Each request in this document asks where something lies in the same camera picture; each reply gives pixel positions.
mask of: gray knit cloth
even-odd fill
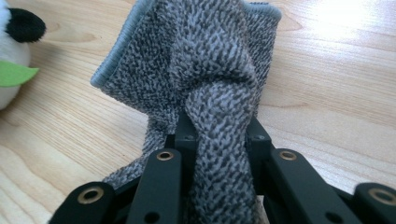
[[[243,0],[139,0],[92,77],[105,94],[148,115],[143,155],[104,179],[140,176],[185,110],[199,146],[189,223],[260,223],[245,151],[281,18]]]

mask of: stuffed toy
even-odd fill
[[[281,13],[244,0],[138,0],[92,85],[148,115],[143,155],[104,179],[115,189],[175,133],[198,134],[188,223],[261,223],[245,133],[257,115]]]
[[[0,110],[17,95],[21,84],[37,73],[37,68],[28,67],[27,43],[38,41],[45,31],[45,23],[35,14],[0,0]]]

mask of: white plush fabric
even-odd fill
[[[0,0],[0,61],[29,66],[29,46],[26,43],[18,43],[6,33],[10,19],[11,13],[8,10],[8,3]],[[20,87],[0,87],[0,110],[6,108],[15,98]]]

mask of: wooden table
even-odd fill
[[[147,117],[90,78],[133,0],[9,0],[41,17],[40,73],[0,111],[0,223],[45,223],[74,188],[140,154]],[[325,180],[396,188],[396,4],[277,0],[283,12],[259,119]]]

